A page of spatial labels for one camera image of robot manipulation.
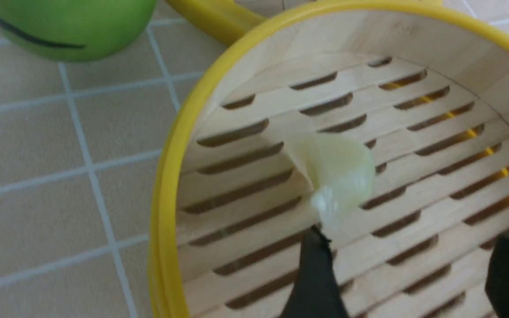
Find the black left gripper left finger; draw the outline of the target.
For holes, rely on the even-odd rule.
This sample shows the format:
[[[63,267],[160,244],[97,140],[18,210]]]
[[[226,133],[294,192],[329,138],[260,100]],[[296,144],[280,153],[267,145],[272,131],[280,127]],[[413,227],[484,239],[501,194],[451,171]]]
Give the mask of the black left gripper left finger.
[[[281,318],[348,318],[333,268],[330,240],[318,226],[303,235],[297,276]]]

